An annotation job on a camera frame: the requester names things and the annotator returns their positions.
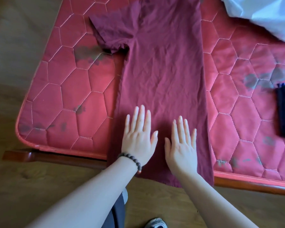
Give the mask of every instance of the maroon t-shirt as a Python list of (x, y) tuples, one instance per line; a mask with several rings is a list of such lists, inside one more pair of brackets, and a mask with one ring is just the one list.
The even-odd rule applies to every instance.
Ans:
[(94, 35), (102, 48), (129, 48), (116, 109), (108, 164), (121, 150), (124, 122), (135, 106), (152, 114), (158, 143), (140, 177), (180, 187), (165, 161), (164, 137), (173, 119), (188, 119), (197, 128), (198, 173), (213, 185), (199, 0), (139, 0), (105, 15), (92, 15)]

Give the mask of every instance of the wooden bed frame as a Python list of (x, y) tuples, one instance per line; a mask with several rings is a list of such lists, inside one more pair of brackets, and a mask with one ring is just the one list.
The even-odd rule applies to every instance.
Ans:
[[(77, 157), (71, 155), (42, 152), (37, 149), (21, 149), (5, 151), (3, 160), (14, 162), (50, 162), (63, 165), (80, 166), (94, 169), (105, 169), (107, 162), (104, 160)], [(285, 195), (285, 187), (266, 184), (256, 184), (246, 181), (238, 181), (221, 177), (214, 177), (214, 185), (226, 188), (264, 192), (270, 194)]]

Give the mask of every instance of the hand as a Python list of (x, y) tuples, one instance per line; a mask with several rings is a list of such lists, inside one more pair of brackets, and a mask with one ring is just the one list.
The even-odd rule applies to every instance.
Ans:
[(179, 116), (177, 124), (173, 121), (171, 140), (172, 145), (165, 138), (165, 157), (172, 174), (179, 178), (182, 174), (197, 173), (196, 129), (190, 136), (187, 119)]
[(144, 166), (154, 154), (157, 144), (158, 131), (151, 133), (151, 112), (147, 110), (145, 118), (145, 107), (141, 105), (140, 110), (135, 107), (131, 128), (130, 115), (125, 120), (125, 132), (122, 139), (122, 152), (134, 156)]

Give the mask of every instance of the black pants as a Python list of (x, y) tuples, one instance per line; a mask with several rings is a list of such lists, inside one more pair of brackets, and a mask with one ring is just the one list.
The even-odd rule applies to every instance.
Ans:
[(110, 210), (102, 228), (124, 228), (125, 227), (125, 203), (122, 194), (116, 200)]

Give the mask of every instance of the quilted mattress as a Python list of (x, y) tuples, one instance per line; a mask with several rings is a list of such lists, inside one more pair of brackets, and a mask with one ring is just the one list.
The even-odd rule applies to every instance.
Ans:
[[(123, 53), (103, 52), (88, 16), (134, 0), (63, 0), (20, 110), (16, 134), (42, 151), (106, 159)], [(201, 0), (214, 175), (285, 187), (274, 86), (285, 82), (285, 43), (220, 0)]]

